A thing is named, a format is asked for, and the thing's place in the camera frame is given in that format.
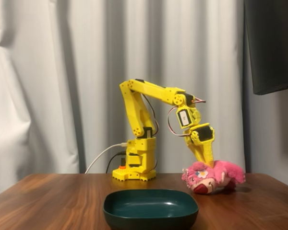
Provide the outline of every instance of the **wooden table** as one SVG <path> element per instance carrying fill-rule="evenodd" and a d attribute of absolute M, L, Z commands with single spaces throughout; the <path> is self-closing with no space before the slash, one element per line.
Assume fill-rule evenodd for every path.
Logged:
<path fill-rule="evenodd" d="M 165 188 L 191 194 L 199 205 L 192 230 L 288 230 L 288 186 L 247 174 L 235 193 L 195 195 L 181 174 L 119 182 L 109 174 L 35 174 L 0 194 L 0 230 L 109 230 L 102 204 L 122 189 Z"/>

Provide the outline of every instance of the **green tray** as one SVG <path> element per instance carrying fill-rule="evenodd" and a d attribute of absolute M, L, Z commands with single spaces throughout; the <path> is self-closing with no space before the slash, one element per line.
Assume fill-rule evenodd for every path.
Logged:
<path fill-rule="evenodd" d="M 198 206 L 187 193 L 167 189 L 132 189 L 109 194 L 103 211 L 113 230 L 188 230 Z"/>

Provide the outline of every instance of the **black monitor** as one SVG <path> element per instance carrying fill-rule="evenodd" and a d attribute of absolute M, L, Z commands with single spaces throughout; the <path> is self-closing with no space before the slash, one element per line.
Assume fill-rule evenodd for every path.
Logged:
<path fill-rule="evenodd" d="M 254 94 L 288 89 L 288 0 L 245 0 L 244 7 Z"/>

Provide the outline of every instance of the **stuffed animal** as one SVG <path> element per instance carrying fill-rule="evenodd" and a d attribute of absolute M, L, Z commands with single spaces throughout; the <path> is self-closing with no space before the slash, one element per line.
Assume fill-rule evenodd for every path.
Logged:
<path fill-rule="evenodd" d="M 197 161 L 183 171 L 182 180 L 197 194 L 208 194 L 220 187 L 235 189 L 236 184 L 245 182 L 243 169 L 228 161 L 214 161 L 213 168 Z"/>

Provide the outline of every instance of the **white curtain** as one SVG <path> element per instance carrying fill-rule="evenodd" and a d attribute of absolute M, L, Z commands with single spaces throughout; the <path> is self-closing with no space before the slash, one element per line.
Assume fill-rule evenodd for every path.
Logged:
<path fill-rule="evenodd" d="M 244 167 L 242 69 L 240 0 L 0 0 L 0 192 L 31 173 L 82 173 L 133 138 L 119 90 L 130 78 L 206 99 L 215 159 Z M 180 173 L 195 158 L 168 130 L 170 107 L 151 102 L 157 171 Z"/>

